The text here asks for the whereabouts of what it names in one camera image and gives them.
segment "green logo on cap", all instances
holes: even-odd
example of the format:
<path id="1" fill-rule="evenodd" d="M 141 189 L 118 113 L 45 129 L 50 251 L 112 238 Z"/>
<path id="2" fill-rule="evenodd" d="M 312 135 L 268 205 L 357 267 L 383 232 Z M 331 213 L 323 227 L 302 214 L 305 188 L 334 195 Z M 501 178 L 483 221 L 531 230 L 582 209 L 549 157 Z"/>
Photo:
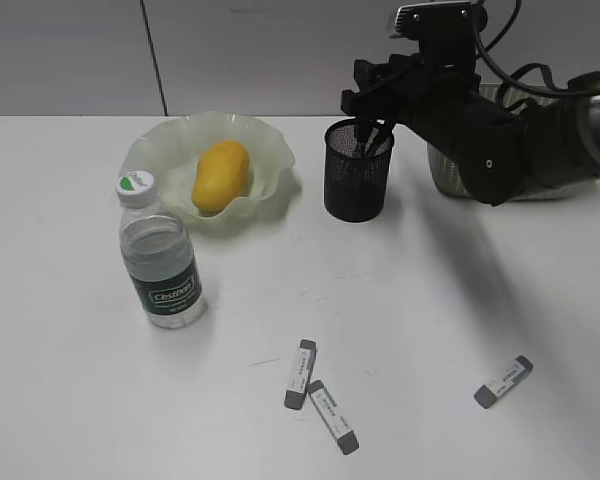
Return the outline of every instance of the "green logo on cap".
<path id="1" fill-rule="evenodd" d="M 129 180 L 128 177 L 122 177 L 120 179 L 120 188 L 122 188 L 123 190 L 128 190 L 128 191 L 133 191 L 133 184 L 131 183 L 131 180 Z"/>

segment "clear plastic container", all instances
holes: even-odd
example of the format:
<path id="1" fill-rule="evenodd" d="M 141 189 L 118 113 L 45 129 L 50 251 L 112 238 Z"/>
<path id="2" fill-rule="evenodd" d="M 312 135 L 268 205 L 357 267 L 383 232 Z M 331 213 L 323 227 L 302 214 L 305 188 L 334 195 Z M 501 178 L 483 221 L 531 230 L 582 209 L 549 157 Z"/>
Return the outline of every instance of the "clear plastic container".
<path id="1" fill-rule="evenodd" d="M 180 218 L 160 204 L 148 172 L 131 172 L 116 188 L 124 208 L 120 250 L 149 320 L 181 328 L 206 310 L 189 234 Z"/>

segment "cable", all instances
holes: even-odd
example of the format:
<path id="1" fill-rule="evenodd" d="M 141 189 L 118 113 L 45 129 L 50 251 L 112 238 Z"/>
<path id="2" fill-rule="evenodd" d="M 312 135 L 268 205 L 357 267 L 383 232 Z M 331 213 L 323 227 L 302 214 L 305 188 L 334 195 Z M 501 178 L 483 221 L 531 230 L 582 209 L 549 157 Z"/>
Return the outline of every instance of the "cable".
<path id="1" fill-rule="evenodd" d="M 540 73 L 542 74 L 542 80 L 544 81 L 544 84 L 549 90 L 562 91 L 562 89 L 556 87 L 556 84 L 553 83 L 553 74 L 551 73 L 551 69 L 549 68 L 549 65 L 545 65 L 544 63 L 527 63 L 526 65 L 520 67 L 518 70 L 513 72 L 510 75 L 510 77 L 513 80 L 520 80 L 527 73 L 532 72 L 536 69 L 540 70 Z M 500 84 L 496 93 L 497 104 L 504 105 L 504 97 L 511 88 L 513 87 L 508 83 L 502 82 Z"/>
<path id="2" fill-rule="evenodd" d="M 484 3 L 487 0 L 478 0 L 478 2 L 474 5 L 474 8 L 472 10 L 472 15 L 471 15 L 471 26 L 473 29 L 473 37 L 476 43 L 476 48 L 478 49 L 478 53 L 480 55 L 480 57 L 482 58 L 482 60 L 484 61 L 484 63 L 487 64 L 487 66 L 489 67 L 489 69 L 495 73 L 500 80 L 502 80 L 504 83 L 506 83 L 507 85 L 517 88 L 518 90 L 528 93 L 530 95 L 536 95 L 538 97 L 544 97 L 544 98 L 583 98 L 583 97 L 595 97 L 597 95 L 600 95 L 600 88 L 597 89 L 593 89 L 593 90 L 577 90 L 577 91 L 573 91 L 573 90 L 568 90 L 568 89 L 559 89 L 557 88 L 553 82 L 550 80 L 551 76 L 550 76 L 550 72 L 551 70 L 549 70 L 549 67 L 546 67 L 545 72 L 548 70 L 549 75 L 546 75 L 545 73 L 543 73 L 543 78 L 545 79 L 545 83 L 547 83 L 547 79 L 549 79 L 550 83 L 548 83 L 549 88 L 545 89 L 545 88 L 538 88 L 538 87 L 532 87 L 530 85 L 527 85 L 525 83 L 519 82 L 518 80 L 515 80 L 514 78 L 510 77 L 504 70 L 502 70 L 498 64 L 496 64 L 496 62 L 493 60 L 493 58 L 491 58 L 491 56 L 487 53 L 487 49 L 485 48 L 484 44 L 482 43 L 482 38 L 480 37 L 480 31 L 478 28 L 478 14 L 479 14 L 479 8 L 482 7 L 484 5 Z"/>
<path id="3" fill-rule="evenodd" d="M 535 108 L 540 107 L 540 105 L 534 98 L 528 97 L 528 98 L 523 98 L 521 100 L 518 100 L 517 102 L 512 103 L 508 107 L 505 107 L 505 110 L 507 112 L 514 112 L 523 105 L 526 107 L 525 111 L 527 111 L 528 109 L 535 109 Z"/>
<path id="4" fill-rule="evenodd" d="M 513 12 L 511 13 L 509 20 L 507 21 L 505 26 L 502 27 L 502 30 L 500 30 L 500 33 L 498 33 L 498 35 L 496 35 L 495 38 L 493 40 L 491 40 L 491 43 L 489 43 L 489 45 L 486 46 L 485 50 L 487 52 L 490 51 L 493 47 L 495 47 L 500 42 L 500 40 L 502 40 L 504 38 L 504 36 L 507 33 L 509 33 L 509 30 L 511 30 L 511 27 L 518 19 L 518 15 L 520 14 L 521 8 L 522 8 L 522 0 L 516 0 L 516 5 L 513 8 Z M 481 58 L 482 58 L 481 54 L 476 55 L 476 60 L 480 60 Z"/>

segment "eraser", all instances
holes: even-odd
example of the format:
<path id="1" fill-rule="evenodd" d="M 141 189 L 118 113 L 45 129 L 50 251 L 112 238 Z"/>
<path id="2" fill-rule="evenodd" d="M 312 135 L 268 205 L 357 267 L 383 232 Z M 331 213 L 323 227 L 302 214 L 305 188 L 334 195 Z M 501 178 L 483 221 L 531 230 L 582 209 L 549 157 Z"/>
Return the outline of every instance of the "eraser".
<path id="1" fill-rule="evenodd" d="M 311 381 L 311 372 L 316 361 L 316 342 L 303 339 L 289 375 L 289 385 L 284 396 L 284 406 L 300 410 L 307 396 L 307 385 Z"/>
<path id="2" fill-rule="evenodd" d="M 527 378 L 533 371 L 533 364 L 524 356 L 516 358 L 513 365 L 504 370 L 495 380 L 482 385 L 473 398 L 484 408 L 490 408 L 511 389 Z"/>
<path id="3" fill-rule="evenodd" d="M 355 452 L 360 447 L 356 434 L 351 424 L 340 412 L 338 404 L 324 384 L 320 380 L 316 380 L 309 384 L 307 390 L 311 401 L 318 410 L 320 417 L 322 417 L 322 421 L 329 429 L 342 453 L 349 455 Z"/>

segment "white wall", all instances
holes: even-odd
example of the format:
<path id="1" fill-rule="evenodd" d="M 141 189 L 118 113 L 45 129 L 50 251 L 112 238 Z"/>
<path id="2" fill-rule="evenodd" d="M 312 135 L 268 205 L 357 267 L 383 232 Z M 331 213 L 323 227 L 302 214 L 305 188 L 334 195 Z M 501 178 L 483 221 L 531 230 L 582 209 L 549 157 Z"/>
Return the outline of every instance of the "white wall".
<path id="1" fill-rule="evenodd" d="M 402 3 L 146 0 L 168 111 L 338 113 L 355 58 L 414 51 L 385 34 Z M 487 41 L 513 4 L 487 2 Z M 549 63 L 563 83 L 600 69 L 600 0 L 525 0 L 493 55 L 508 71 Z M 140 0 L 0 0 L 0 115 L 162 111 Z"/>
<path id="2" fill-rule="evenodd" d="M 355 58 L 384 61 L 414 51 L 385 35 L 389 12 L 404 3 L 415 2 L 146 0 L 168 111 L 338 113 L 340 90 L 353 86 Z M 486 41 L 513 5 L 486 3 Z M 548 62 L 563 82 L 600 68 L 600 0 L 526 0 L 493 54 L 508 71 Z"/>
<path id="3" fill-rule="evenodd" d="M 138 0 L 0 0 L 0 115 L 160 115 Z"/>

